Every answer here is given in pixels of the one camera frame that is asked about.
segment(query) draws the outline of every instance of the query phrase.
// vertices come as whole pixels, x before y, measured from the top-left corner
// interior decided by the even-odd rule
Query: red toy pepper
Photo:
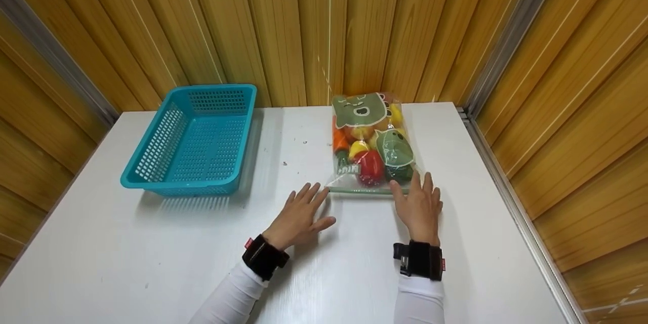
[[[365,186],[380,185],[385,177],[385,165],[378,151],[361,151],[354,158],[360,166],[358,181]]]

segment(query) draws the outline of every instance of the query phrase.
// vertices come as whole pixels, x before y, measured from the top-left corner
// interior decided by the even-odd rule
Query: orange toy carrot
[[[348,151],[349,142],[344,135],[344,130],[335,127],[335,116],[333,116],[333,153],[338,151]]]

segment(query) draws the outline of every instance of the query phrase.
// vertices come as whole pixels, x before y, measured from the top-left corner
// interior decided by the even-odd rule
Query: teal basket
[[[125,188],[164,196],[238,190],[257,88],[226,84],[171,90],[121,176]]]

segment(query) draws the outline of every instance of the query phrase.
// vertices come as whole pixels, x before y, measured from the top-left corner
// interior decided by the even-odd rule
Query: clear plastic bag
[[[387,194],[389,181],[405,193],[416,169],[400,102],[389,93],[333,98],[331,192]]]

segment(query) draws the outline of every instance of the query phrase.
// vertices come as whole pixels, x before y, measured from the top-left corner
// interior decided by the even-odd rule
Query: basket rim
[[[236,159],[236,165],[234,167],[234,170],[232,171],[232,174],[226,179],[208,180],[208,181],[132,182],[128,180],[128,174],[136,164],[137,156],[140,154],[141,150],[144,149],[146,146],[145,137],[150,135],[150,133],[153,132],[154,126],[157,125],[160,119],[164,117],[164,113],[162,111],[166,109],[167,104],[169,104],[170,102],[169,100],[171,100],[171,96],[175,93],[178,93],[179,91],[184,91],[187,89],[192,89],[192,90],[251,89],[252,90],[252,95],[250,97],[250,104],[248,105],[248,109],[246,111],[247,128],[243,130],[243,135],[241,135],[241,140],[244,140],[245,142],[241,143],[241,145],[238,147],[239,151],[242,149],[243,152],[240,153],[240,155]],[[197,86],[180,86],[180,87],[173,88],[171,91],[167,93],[167,95],[164,98],[164,101],[162,101],[162,104],[160,104],[160,107],[157,108],[157,111],[155,112],[155,116],[153,117],[153,119],[151,119],[151,122],[148,124],[148,127],[144,131],[144,134],[142,135],[141,139],[139,140],[139,143],[137,144],[137,147],[135,148],[132,155],[130,156],[130,159],[128,160],[128,163],[119,179],[121,185],[125,188],[143,188],[144,190],[158,190],[158,189],[170,189],[170,188],[172,189],[172,188],[218,187],[218,186],[225,186],[229,183],[232,183],[234,180],[236,180],[239,177],[243,165],[242,161],[243,158],[245,157],[245,149],[248,144],[248,134],[250,133],[252,114],[254,111],[254,104],[256,98],[257,98],[257,87],[254,84],[197,85]]]

